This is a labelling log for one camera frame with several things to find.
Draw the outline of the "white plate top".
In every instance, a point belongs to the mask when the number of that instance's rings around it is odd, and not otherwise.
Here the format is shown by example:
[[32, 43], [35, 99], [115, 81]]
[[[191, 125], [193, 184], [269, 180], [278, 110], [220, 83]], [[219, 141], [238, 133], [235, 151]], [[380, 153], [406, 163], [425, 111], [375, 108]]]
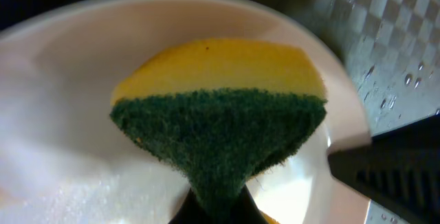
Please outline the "white plate top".
[[235, 36], [302, 48], [327, 88], [325, 121], [297, 155], [249, 181], [280, 223], [363, 223], [369, 200], [336, 181], [327, 154], [371, 140], [335, 55], [249, 0], [88, 0], [1, 34], [1, 222], [167, 223], [188, 183], [109, 119], [113, 88], [157, 52]]

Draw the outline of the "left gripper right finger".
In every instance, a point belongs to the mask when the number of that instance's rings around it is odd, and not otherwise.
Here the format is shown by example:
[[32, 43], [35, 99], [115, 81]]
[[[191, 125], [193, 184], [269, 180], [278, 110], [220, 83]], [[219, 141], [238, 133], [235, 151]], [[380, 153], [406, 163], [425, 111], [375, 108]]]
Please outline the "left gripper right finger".
[[246, 186], [236, 202], [236, 222], [238, 224], [268, 224]]

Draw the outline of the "yellow green sponge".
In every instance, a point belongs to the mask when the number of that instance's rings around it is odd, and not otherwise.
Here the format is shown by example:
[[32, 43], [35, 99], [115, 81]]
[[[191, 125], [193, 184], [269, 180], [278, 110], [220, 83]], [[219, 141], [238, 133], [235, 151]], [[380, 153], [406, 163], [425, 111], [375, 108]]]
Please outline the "yellow green sponge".
[[114, 89], [109, 116], [187, 178], [210, 223], [237, 223], [247, 181], [298, 152], [326, 101], [302, 49], [209, 38], [148, 59]]

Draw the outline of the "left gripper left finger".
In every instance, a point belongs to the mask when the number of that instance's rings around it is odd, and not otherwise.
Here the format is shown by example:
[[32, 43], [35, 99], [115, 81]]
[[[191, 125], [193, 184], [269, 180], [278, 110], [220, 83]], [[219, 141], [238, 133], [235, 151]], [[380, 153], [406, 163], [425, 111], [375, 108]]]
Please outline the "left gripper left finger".
[[192, 189], [188, 191], [181, 207], [168, 224], [209, 224], [210, 217], [199, 205]]

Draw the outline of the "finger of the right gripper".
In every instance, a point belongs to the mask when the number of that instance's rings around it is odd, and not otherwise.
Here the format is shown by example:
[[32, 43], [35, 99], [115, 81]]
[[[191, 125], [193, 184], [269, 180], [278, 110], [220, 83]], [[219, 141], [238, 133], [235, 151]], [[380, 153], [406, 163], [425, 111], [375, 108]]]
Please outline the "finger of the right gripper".
[[331, 174], [409, 223], [439, 223], [439, 116], [329, 154]]

